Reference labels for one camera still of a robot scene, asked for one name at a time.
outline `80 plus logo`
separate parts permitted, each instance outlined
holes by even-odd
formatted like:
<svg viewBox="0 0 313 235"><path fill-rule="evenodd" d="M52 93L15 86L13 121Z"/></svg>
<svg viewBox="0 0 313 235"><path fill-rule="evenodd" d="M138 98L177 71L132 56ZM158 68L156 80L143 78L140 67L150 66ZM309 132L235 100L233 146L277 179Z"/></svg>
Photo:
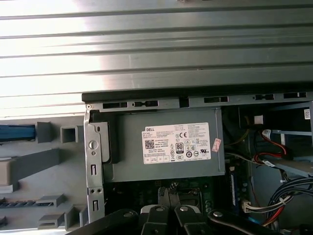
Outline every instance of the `80 plus logo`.
<svg viewBox="0 0 313 235"><path fill-rule="evenodd" d="M184 153L184 144L176 143L176 153Z"/></svg>

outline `rectangular slot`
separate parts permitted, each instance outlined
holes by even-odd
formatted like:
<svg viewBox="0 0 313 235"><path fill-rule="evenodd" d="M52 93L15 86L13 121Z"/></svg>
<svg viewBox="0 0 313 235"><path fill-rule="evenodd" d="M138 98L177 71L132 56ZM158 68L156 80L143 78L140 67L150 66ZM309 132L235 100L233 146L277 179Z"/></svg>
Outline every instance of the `rectangular slot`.
<svg viewBox="0 0 313 235"><path fill-rule="evenodd" d="M95 200L95 201L92 202L92 209L95 212L99 210L99 202L98 202L98 200Z"/></svg>
<svg viewBox="0 0 313 235"><path fill-rule="evenodd" d="M205 97L205 103L220 103L220 102L228 102L228 96L220 96L220 97Z"/></svg>
<svg viewBox="0 0 313 235"><path fill-rule="evenodd" d="M97 166L91 165L91 175L97 175Z"/></svg>
<svg viewBox="0 0 313 235"><path fill-rule="evenodd" d="M306 98L306 92L293 92L293 93L284 93L284 99L292 99L292 98Z"/></svg>
<svg viewBox="0 0 313 235"><path fill-rule="evenodd" d="M158 106L158 101L157 100L149 100L149 101L146 101L146 102L137 101L137 102L133 103L133 106L135 106L135 107L141 107L141 106L157 107Z"/></svg>
<svg viewBox="0 0 313 235"><path fill-rule="evenodd" d="M61 143L76 142L75 127L61 127Z"/></svg>
<svg viewBox="0 0 313 235"><path fill-rule="evenodd" d="M41 227L56 227L55 223L42 223L40 224Z"/></svg>
<svg viewBox="0 0 313 235"><path fill-rule="evenodd" d="M274 100L274 94L256 94L254 97L255 100Z"/></svg>
<svg viewBox="0 0 313 235"><path fill-rule="evenodd" d="M188 97L180 97L179 98L179 107L180 108L188 108L189 107L189 98Z"/></svg>
<svg viewBox="0 0 313 235"><path fill-rule="evenodd" d="M127 108L127 102L118 102L118 103L103 103L103 109L117 109L117 108Z"/></svg>
<svg viewBox="0 0 313 235"><path fill-rule="evenodd" d="M146 107L157 107L158 106L158 101L157 100L149 100L149 101L146 101L144 103L144 105Z"/></svg>

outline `power supply label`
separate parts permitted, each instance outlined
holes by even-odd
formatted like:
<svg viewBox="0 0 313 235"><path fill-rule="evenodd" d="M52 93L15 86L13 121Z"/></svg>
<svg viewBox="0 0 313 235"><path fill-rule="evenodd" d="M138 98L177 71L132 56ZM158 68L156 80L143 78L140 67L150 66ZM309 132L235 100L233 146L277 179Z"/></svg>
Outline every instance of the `power supply label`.
<svg viewBox="0 0 313 235"><path fill-rule="evenodd" d="M142 132L144 164L209 160L209 124L148 126Z"/></svg>

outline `yellow wire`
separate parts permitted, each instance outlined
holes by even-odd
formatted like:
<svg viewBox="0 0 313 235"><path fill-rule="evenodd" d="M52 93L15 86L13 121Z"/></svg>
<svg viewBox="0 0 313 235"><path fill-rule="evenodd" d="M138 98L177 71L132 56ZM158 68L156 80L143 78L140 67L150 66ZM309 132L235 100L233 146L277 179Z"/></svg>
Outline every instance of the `yellow wire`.
<svg viewBox="0 0 313 235"><path fill-rule="evenodd" d="M246 119L247 125L249 126L249 125L250 125L249 118L248 118L247 116L245 116L245 119ZM227 144L226 146L231 146L231 145L238 144L238 143L242 142L242 141L249 135L249 132L250 132L250 129L247 129L246 132L243 134L243 136L241 136L241 137L240 137L238 140L236 140L234 143L229 143L229 144Z"/></svg>

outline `metal bracket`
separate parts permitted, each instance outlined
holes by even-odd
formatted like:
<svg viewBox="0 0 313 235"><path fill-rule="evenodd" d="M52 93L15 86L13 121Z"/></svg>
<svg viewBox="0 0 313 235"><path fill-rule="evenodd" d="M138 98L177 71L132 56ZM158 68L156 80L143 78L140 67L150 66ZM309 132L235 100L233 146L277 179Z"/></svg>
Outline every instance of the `metal bracket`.
<svg viewBox="0 0 313 235"><path fill-rule="evenodd" d="M102 146L99 133L101 128L108 129L107 124L90 124L89 120L90 110L87 110L84 119L87 201L89 222L93 222L105 216L102 162L105 155L103 149L109 151L109 148Z"/></svg>

